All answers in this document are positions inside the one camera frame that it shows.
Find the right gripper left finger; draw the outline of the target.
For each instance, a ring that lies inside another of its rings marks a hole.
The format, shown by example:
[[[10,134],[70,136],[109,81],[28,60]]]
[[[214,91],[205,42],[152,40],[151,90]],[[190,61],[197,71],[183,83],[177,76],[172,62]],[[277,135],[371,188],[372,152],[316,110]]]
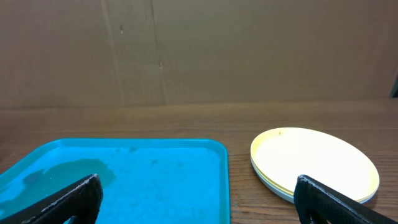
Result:
[[[98,174],[90,174],[1,220],[1,224],[94,224],[103,199]]]

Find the yellow-green plate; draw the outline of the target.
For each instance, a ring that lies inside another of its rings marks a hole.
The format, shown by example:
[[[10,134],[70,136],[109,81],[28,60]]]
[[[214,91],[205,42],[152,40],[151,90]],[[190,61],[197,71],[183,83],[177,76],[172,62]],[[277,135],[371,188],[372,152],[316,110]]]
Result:
[[[250,147],[259,170],[294,193],[305,174],[353,199],[367,197],[376,166],[359,149],[332,135],[305,128],[275,128],[254,138]]]
[[[282,187],[278,186],[277,184],[273,183],[273,181],[269,180],[257,167],[257,165],[255,164],[254,160],[252,157],[250,157],[251,160],[251,165],[256,173],[256,175],[259,177],[259,179],[261,180],[261,182],[269,189],[271,190],[273,193],[275,193],[276,195],[278,195],[280,198],[293,203],[294,202],[294,194],[291,192],[287,192],[286,190],[284,190]],[[370,182],[370,187],[372,189],[371,193],[365,197],[365,198],[361,198],[361,199],[357,199],[356,201],[364,204],[368,201],[370,201],[377,193],[377,190],[379,188],[380,185],[380,178],[379,178],[379,173],[376,172],[376,176],[375,177],[371,177],[371,182]]]

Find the light blue plate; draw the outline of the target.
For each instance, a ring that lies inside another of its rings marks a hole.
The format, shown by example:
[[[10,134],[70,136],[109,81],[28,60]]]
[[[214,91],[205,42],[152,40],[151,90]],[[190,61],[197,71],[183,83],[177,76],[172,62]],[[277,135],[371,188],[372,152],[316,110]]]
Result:
[[[255,165],[254,161],[251,160],[251,165],[256,173],[256,175],[258,176],[258,178],[260,179],[260,181],[269,189],[271,190],[273,193],[275,193],[276,195],[278,195],[280,198],[293,203],[294,202],[294,196],[290,193],[286,193],[283,190],[281,190],[280,188],[278,188],[278,186],[272,184],[270,181],[268,181],[264,175],[262,175],[261,171],[258,169],[258,167]],[[357,200],[357,202],[364,204],[368,201],[370,201],[376,194],[377,194],[377,190],[379,187],[376,187],[375,191],[368,197],[362,198],[360,200]]]

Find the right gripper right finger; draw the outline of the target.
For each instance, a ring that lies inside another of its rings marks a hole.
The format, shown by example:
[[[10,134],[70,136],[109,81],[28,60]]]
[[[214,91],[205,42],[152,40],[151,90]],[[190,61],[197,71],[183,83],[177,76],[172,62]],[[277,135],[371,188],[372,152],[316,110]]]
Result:
[[[397,224],[307,175],[297,177],[294,205],[301,224]]]

